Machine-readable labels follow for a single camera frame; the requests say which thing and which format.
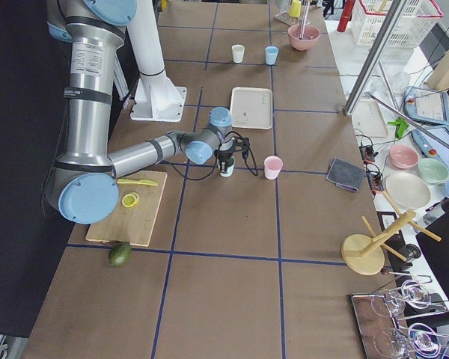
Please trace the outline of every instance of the metal pole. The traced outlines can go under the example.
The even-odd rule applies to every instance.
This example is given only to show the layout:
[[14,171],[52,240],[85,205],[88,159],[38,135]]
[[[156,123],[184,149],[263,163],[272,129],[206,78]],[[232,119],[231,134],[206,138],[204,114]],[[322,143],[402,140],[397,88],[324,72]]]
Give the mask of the metal pole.
[[381,70],[382,78],[384,79],[384,83],[386,84],[386,87],[388,88],[389,96],[391,97],[394,108],[399,110],[399,105],[397,104],[396,97],[394,97],[394,93],[392,92],[391,84],[389,83],[388,76],[386,75],[386,72],[384,71],[384,66],[382,65],[381,61],[379,61],[379,68]]
[[391,3],[391,7],[389,8],[388,15],[384,19],[382,23],[381,29],[374,40],[374,44],[369,51],[369,55],[364,62],[364,65],[359,73],[358,79],[354,87],[352,88],[351,94],[349,95],[349,99],[344,106],[344,113],[346,115],[351,115],[354,112],[355,107],[358,104],[358,101],[366,88],[367,82],[371,77],[371,74],[376,67],[379,59],[381,58],[382,51],[384,50],[386,43],[388,43],[389,38],[392,35],[392,31],[394,27],[399,22],[401,15],[404,12],[404,9],[407,5],[406,0],[401,1],[393,1]]

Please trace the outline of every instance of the white tray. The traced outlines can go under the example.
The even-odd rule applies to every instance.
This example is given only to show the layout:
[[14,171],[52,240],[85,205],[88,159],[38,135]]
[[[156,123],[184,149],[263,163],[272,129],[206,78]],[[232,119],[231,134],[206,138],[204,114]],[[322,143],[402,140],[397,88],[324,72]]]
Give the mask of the white tray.
[[270,129],[272,127],[272,92],[267,88],[234,88],[231,93],[233,127]]
[[381,108],[373,99],[360,99],[352,113],[352,124],[368,137],[388,136],[388,127],[382,117]]

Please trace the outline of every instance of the green bowl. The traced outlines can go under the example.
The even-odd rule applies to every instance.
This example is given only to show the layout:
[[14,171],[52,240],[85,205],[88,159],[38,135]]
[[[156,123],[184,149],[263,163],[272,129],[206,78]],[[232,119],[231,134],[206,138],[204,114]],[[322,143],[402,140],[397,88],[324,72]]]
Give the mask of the green bowl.
[[449,171],[446,165],[437,159],[422,159],[418,163],[418,174],[432,185],[444,182],[449,176]]

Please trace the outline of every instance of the avocado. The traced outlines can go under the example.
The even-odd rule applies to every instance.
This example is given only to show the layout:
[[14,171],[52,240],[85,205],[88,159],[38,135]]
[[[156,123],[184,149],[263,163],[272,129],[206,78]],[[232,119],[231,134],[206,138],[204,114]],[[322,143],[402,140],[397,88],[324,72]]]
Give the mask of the avocado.
[[108,263],[114,267],[121,266],[128,261],[131,253],[131,245],[128,242],[120,242],[109,251]]

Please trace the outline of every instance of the gray towel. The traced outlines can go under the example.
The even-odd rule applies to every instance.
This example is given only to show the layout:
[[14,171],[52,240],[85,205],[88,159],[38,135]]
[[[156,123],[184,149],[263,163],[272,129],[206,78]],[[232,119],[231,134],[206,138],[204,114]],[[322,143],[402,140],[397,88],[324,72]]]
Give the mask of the gray towel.
[[326,175],[328,181],[347,191],[357,192],[361,188],[366,170],[335,157]]

